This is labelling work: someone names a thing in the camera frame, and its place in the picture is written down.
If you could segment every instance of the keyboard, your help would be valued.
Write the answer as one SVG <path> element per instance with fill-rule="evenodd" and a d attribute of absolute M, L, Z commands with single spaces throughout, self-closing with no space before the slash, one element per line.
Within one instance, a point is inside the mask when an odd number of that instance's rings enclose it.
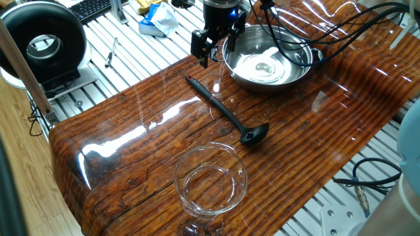
<path fill-rule="evenodd" d="M 110 0 L 83 0 L 70 7 L 70 11 L 77 16 L 82 24 L 86 24 L 109 10 L 111 10 Z"/>

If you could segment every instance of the white paper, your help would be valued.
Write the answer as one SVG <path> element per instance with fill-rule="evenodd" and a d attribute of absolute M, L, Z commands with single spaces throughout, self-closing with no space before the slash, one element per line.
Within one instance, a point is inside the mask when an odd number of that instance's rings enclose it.
<path fill-rule="evenodd" d="M 174 9 L 165 2 L 160 3 L 160 7 L 157 9 L 150 22 L 167 37 L 170 37 L 170 35 L 177 30 L 179 25 L 174 14 Z"/>

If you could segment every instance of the ladle head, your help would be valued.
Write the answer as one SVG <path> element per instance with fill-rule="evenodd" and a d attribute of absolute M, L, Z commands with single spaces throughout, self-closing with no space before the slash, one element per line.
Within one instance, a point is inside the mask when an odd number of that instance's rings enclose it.
<path fill-rule="evenodd" d="M 257 142 L 260 142 L 268 132 L 268 128 L 270 128 L 270 125 L 268 123 L 259 125 L 254 128 L 241 128 L 241 139 L 239 142 L 241 144 L 255 144 Z"/>

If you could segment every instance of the metal slotted rail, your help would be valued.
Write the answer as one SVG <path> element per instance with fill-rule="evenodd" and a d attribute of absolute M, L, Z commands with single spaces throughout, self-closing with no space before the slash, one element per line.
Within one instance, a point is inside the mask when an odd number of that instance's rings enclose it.
<path fill-rule="evenodd" d="M 139 16 L 129 5 L 123 7 L 129 21 L 127 25 L 121 25 L 110 13 L 84 25 L 87 39 L 92 46 L 89 67 L 98 80 L 51 101 L 51 106 L 59 121 L 84 112 L 188 56 L 191 32 L 204 27 L 202 8 L 203 3 L 196 0 L 196 5 L 188 10 L 176 9 L 180 25 L 176 34 L 170 39 L 139 34 L 138 22 L 143 19 L 143 16 Z M 115 37 L 121 44 L 116 47 L 112 67 L 105 68 L 106 57 Z M 83 105 L 76 107 L 75 102 L 79 100 L 83 102 Z M 409 101 L 400 111 L 406 112 L 414 101 Z M 350 179 L 355 162 L 366 157 L 380 157 L 399 163 L 400 157 L 396 152 L 399 126 L 397 122 L 389 121 L 335 177 Z M 48 130 L 45 126 L 42 128 L 47 137 Z M 394 169 L 381 163 L 364 163 L 358 169 L 361 181 L 380 180 L 394 174 L 396 174 Z M 384 197 L 370 189 L 366 189 L 366 195 L 371 210 Z M 354 206 L 355 210 L 360 210 L 353 188 L 330 180 L 286 224 L 279 226 L 279 231 L 275 236 L 321 235 L 320 211 L 324 205 L 348 205 Z"/>

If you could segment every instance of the ladle handle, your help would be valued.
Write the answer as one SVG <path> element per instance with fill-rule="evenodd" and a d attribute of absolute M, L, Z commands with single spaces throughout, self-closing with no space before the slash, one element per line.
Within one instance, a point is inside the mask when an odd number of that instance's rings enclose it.
<path fill-rule="evenodd" d="M 200 82 L 194 79 L 191 76 L 185 77 L 187 82 L 205 99 L 209 100 L 217 109 L 219 109 L 223 115 L 227 116 L 233 122 L 235 126 L 237 126 L 241 132 L 244 129 L 243 125 L 238 121 L 238 119 L 226 108 L 217 98 L 215 98 L 210 91 L 208 91 Z"/>

